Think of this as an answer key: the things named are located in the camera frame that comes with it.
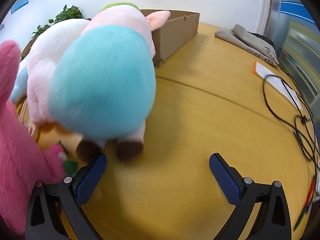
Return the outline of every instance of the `turquoise plush fur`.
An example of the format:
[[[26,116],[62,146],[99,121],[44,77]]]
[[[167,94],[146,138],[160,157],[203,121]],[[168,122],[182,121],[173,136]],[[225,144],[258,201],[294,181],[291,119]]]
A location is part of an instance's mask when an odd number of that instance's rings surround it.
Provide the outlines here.
[[[49,111],[89,138],[137,130],[154,103],[156,77],[143,36],[124,26],[96,27],[66,50],[52,77]]]
[[[21,72],[17,75],[16,81],[14,83],[13,90],[9,97],[9,100],[16,104],[21,98],[27,94],[27,81],[28,81],[28,72],[27,68],[23,68]]]

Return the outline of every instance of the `blue gripper pad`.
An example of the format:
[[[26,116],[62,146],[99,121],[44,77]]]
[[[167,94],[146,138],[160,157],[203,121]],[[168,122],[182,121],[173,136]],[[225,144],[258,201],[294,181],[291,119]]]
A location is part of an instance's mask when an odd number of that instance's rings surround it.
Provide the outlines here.
[[[237,207],[241,201],[240,189],[214,154],[210,156],[209,167],[228,202]]]
[[[107,157],[104,154],[100,154],[76,188],[76,203],[78,206],[87,204],[100,181],[106,166]]]

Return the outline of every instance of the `yellow tabletop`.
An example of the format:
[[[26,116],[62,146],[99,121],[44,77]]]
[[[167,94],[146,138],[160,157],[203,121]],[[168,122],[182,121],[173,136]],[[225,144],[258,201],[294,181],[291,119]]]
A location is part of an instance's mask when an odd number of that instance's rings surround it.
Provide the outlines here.
[[[104,239],[213,239],[234,209],[210,172],[209,157],[215,152],[257,183],[279,180],[294,227],[314,168],[292,130],[265,106],[262,79],[251,72],[254,62],[293,84],[280,70],[214,38],[216,30],[200,24],[199,33],[156,70],[156,101],[146,123],[143,155],[122,164],[115,157],[115,142],[104,149],[107,169],[83,206]],[[293,122],[297,113],[291,103],[269,84],[266,92],[274,111]],[[62,140],[77,160],[80,139],[50,124],[41,129],[38,144],[44,150]],[[258,209],[256,204],[240,239],[247,237]],[[292,233],[293,240],[301,237],[307,219]]]

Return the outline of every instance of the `pink fur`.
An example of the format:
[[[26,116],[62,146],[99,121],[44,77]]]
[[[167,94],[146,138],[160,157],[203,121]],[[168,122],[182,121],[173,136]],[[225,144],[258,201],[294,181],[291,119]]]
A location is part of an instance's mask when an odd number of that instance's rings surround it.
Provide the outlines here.
[[[14,41],[0,45],[0,214],[10,230],[24,237],[27,208],[38,180],[58,183],[64,168],[54,145],[41,154],[35,141],[19,123],[8,101],[19,68],[20,49]]]
[[[150,22],[153,24],[153,28],[154,26],[158,26],[158,28],[160,28],[167,21],[168,17],[170,16],[170,12],[159,11],[156,14],[152,13],[151,15],[153,15],[153,17],[150,18]],[[135,7],[122,4],[103,10],[102,12],[98,13],[84,28],[81,35],[101,25],[120,25],[135,30],[146,40],[151,57],[153,58],[155,56],[156,50],[151,35],[151,31],[155,29],[150,29],[148,16],[147,18],[144,17],[144,15]]]
[[[45,59],[29,70],[27,86],[29,116],[36,125],[54,122],[54,118],[48,111],[48,95],[56,65],[54,61]]]
[[[146,16],[146,19],[149,23],[150,30],[153,32],[156,29],[161,28],[165,24],[169,16],[170,16],[169,11],[158,11]]]

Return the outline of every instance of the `green plush part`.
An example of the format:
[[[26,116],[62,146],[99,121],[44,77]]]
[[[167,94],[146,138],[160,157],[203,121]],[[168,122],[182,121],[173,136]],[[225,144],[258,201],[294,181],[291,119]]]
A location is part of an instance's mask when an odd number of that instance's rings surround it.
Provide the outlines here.
[[[72,177],[78,169],[78,163],[75,161],[66,160],[63,162],[63,167],[66,172],[66,175]]]
[[[103,7],[100,12],[102,12],[103,10],[105,9],[108,9],[108,8],[111,8],[113,6],[116,6],[116,5],[122,5],[122,4],[126,4],[126,5],[131,5],[133,7],[135,7],[137,10],[140,10],[138,6],[136,6],[134,3],[132,2],[114,2],[114,3],[109,3],[107,4],[105,7]]]

